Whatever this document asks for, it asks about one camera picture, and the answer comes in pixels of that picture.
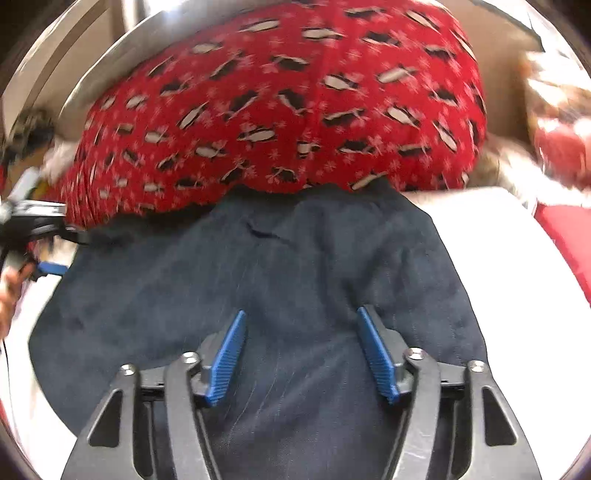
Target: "red cloth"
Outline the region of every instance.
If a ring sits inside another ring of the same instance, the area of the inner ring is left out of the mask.
[[[535,219],[554,241],[591,303],[591,209],[538,205]]]
[[[415,0],[280,4],[138,66],[89,112],[54,197],[91,226],[116,212],[268,192],[463,187],[486,131],[478,65],[457,21]]]

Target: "human hand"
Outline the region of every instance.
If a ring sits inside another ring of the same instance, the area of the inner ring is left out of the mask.
[[[35,270],[35,265],[28,264],[20,272],[6,268],[0,277],[0,340],[4,340],[10,331],[14,309],[21,298],[22,282]]]

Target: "red fabric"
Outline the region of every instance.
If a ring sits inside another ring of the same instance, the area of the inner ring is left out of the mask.
[[[535,219],[554,241],[591,303],[591,209],[538,205]]]
[[[202,31],[107,91],[54,192],[70,220],[212,203],[237,182],[463,187],[486,115],[457,21],[414,0],[305,3]]]

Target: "metal screw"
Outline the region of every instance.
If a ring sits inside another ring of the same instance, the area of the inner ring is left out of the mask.
[[[481,374],[484,371],[485,363],[480,360],[472,360],[470,362],[470,370],[477,374]]]
[[[425,358],[425,351],[422,348],[412,347],[406,351],[406,355],[412,360],[422,360]]]
[[[185,352],[183,354],[183,362],[186,364],[195,364],[199,361],[199,356],[195,352]]]
[[[133,375],[135,373],[135,367],[131,364],[121,365],[121,371],[126,377],[128,377],[129,375]]]

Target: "clothing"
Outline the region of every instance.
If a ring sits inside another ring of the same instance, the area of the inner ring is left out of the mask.
[[[386,179],[356,193],[238,186],[206,216],[121,216],[90,235],[29,342],[45,397],[74,434],[121,365],[165,365],[239,308],[246,342],[226,397],[205,412],[221,477],[379,479],[403,408],[378,393],[356,309],[375,305],[386,327],[438,361],[486,361],[431,217]],[[445,406],[441,417],[438,479],[452,427]]]
[[[486,131],[476,60],[449,12],[415,0],[280,4],[179,42],[90,110],[53,196],[70,220],[387,176],[463,187]]]

